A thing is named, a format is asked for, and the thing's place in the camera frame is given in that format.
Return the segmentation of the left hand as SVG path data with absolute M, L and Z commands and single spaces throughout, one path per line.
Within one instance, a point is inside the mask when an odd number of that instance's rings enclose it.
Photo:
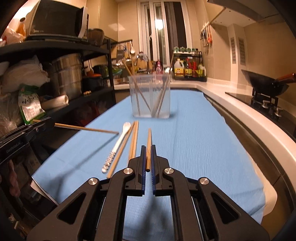
M 12 160 L 1 165 L 1 178 L 5 189 L 9 190 L 10 195 L 16 198 L 20 197 L 21 191 Z

